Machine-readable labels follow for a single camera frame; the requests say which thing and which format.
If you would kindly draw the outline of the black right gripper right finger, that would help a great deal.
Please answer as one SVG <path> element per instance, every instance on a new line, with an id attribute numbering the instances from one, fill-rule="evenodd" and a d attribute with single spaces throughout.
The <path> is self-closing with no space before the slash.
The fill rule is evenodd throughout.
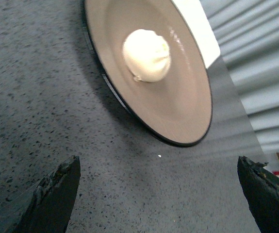
<path id="1" fill-rule="evenodd" d="M 279 177 L 245 156 L 237 162 L 237 173 L 249 210 L 262 233 L 279 233 Z"/>

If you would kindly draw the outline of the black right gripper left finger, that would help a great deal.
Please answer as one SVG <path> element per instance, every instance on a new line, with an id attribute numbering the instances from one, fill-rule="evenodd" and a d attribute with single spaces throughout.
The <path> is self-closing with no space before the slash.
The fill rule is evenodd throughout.
<path id="1" fill-rule="evenodd" d="M 71 156 L 0 210 L 0 233 L 64 233 L 81 177 L 78 156 Z"/>

